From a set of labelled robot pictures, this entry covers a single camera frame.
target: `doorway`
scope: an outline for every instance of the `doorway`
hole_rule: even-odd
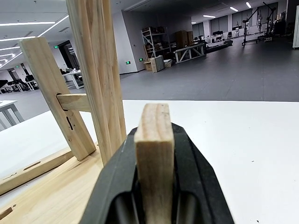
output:
[[[74,48],[71,45],[71,42],[70,41],[63,42],[59,44],[58,47],[62,57],[64,58],[66,66],[70,69],[79,70],[80,69],[79,62],[75,54]]]

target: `white tabletop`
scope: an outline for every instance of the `white tabletop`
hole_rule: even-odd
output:
[[[152,102],[124,100],[127,133]],[[298,222],[299,103],[157,102],[170,105],[172,122],[213,166],[236,224]],[[81,114],[96,140],[90,113]],[[0,142],[0,176],[67,146],[50,112],[0,132]],[[0,197],[0,206],[26,187]]]
[[[69,72],[69,73],[63,74],[62,76],[76,75],[76,74],[80,74],[80,73],[81,73],[81,70],[78,70],[78,71],[71,71],[71,72]]]
[[[17,100],[0,100],[0,108],[16,103]]]

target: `window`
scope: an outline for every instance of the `window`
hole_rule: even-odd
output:
[[[228,32],[228,16],[223,16],[217,19],[211,20],[212,33],[217,31]]]
[[[199,36],[204,36],[205,32],[204,32],[204,23],[198,23],[192,26],[193,29],[193,36],[194,37],[199,37]]]
[[[252,9],[248,9],[242,12],[233,14],[233,27],[242,26],[244,27],[243,20],[248,19],[252,15]],[[252,17],[249,20],[249,26],[252,26]]]
[[[278,3],[272,3],[272,4],[269,4],[269,6],[271,8],[276,8],[276,10],[274,11],[274,16],[273,16],[273,19],[276,19],[277,17],[277,8],[278,8]],[[258,18],[259,16],[262,17],[262,23],[266,23],[267,22],[267,17],[271,14],[271,10],[267,7],[267,6],[260,6],[258,7]]]

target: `wood grain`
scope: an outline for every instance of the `wood grain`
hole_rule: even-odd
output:
[[[73,157],[70,148],[60,150],[0,180],[0,195],[60,166]]]
[[[64,110],[91,111],[86,94],[61,94],[57,99]]]
[[[109,161],[126,137],[108,2],[107,0],[66,2],[104,164]]]
[[[174,135],[167,104],[146,104],[134,135],[146,224],[171,224]]]
[[[12,208],[0,223],[79,223],[102,168],[98,149],[82,161],[71,158],[0,208]]]
[[[74,156],[80,161],[94,152],[92,138],[79,111],[64,111],[56,98],[70,94],[47,40],[38,37],[20,42],[22,52]]]

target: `ceiling light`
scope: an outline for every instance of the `ceiling light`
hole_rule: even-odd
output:
[[[0,23],[0,27],[5,26],[21,26],[21,25],[41,25],[41,24],[54,24],[55,22],[17,22],[17,23]]]
[[[30,39],[35,38],[35,36],[26,36],[26,37],[17,37],[17,38],[9,38],[9,39],[1,39],[1,41],[17,41],[17,40],[23,40],[23,39]]]
[[[12,60],[14,60],[15,58],[17,58],[17,57],[20,56],[21,54],[23,54],[23,52],[19,53],[18,55],[16,55],[16,56],[13,57],[12,59],[10,59],[8,62],[5,62],[5,64],[0,65],[0,68],[2,68],[4,65],[10,63]]]
[[[216,16],[213,16],[213,15],[203,15],[203,17],[216,18]]]
[[[238,9],[235,9],[234,7],[229,7],[231,10],[234,10],[236,12],[238,12]]]
[[[12,57],[14,57],[15,55],[14,54],[7,54],[7,55],[0,55],[0,57],[5,57],[5,56],[12,56]]]
[[[63,20],[67,19],[69,17],[69,15],[67,15],[66,17],[62,18],[61,20],[59,20],[57,23],[55,23],[53,26],[51,26],[49,29],[47,29],[46,31],[42,32],[39,36],[40,37],[42,35],[44,35],[45,33],[47,33],[49,30],[53,29],[55,26],[57,26],[59,23],[61,23]]]
[[[0,50],[10,50],[10,49],[18,49],[18,48],[20,48],[20,47],[2,48],[2,49],[0,49]]]

